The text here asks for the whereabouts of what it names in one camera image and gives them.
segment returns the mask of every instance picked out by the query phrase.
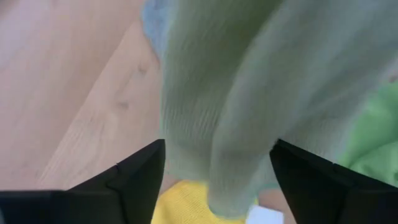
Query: white object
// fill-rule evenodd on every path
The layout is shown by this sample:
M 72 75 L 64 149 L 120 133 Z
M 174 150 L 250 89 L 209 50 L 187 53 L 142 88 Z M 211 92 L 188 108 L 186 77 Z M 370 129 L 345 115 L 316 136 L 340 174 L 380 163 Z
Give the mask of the white object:
M 284 224 L 284 214 L 254 205 L 249 211 L 246 224 Z

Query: light green fabric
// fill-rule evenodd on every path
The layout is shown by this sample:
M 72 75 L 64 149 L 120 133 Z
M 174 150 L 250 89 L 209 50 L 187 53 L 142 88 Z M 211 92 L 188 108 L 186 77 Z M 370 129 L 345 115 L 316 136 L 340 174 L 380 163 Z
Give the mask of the light green fabric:
M 162 62 L 168 171 L 244 215 L 278 138 L 335 161 L 398 50 L 396 0 L 175 0 Z
M 340 164 L 398 187 L 398 83 L 369 100 Z

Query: light blue fabric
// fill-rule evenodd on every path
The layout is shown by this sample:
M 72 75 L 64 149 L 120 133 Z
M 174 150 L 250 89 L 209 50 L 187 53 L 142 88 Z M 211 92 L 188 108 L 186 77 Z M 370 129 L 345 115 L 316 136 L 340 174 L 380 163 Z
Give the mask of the light blue fabric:
M 170 0 L 148 0 L 141 12 L 144 33 L 150 40 L 156 54 L 160 56 L 165 47 L 167 18 Z

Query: wood grain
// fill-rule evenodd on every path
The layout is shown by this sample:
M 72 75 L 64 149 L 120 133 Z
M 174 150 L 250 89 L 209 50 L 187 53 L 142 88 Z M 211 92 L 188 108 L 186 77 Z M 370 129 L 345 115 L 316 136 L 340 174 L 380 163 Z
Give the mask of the wood grain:
M 160 75 L 133 22 L 72 121 L 40 187 L 67 189 L 130 156 L 157 139 Z
M 21 26 L 33 27 L 0 58 L 0 189 L 39 187 L 37 180 L 124 33 L 138 20 L 142 3 L 51 1 L 33 8 L 42 16 L 19 5 L 35 2 L 5 2 L 9 11 L 0 16 L 1 36 L 25 30 L 10 25 L 15 14 L 26 12 L 21 21 L 27 24 Z M 45 19 L 30 20 L 39 17 Z M 0 39 L 2 48 L 14 44 L 10 37 Z

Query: green sweater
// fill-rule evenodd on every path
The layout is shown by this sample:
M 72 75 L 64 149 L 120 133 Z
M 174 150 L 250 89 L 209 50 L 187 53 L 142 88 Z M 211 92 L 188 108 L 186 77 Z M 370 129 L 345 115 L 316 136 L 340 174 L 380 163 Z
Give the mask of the green sweater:
M 396 0 L 176 0 L 162 58 L 167 169 L 244 215 L 282 138 L 329 160 L 394 67 Z

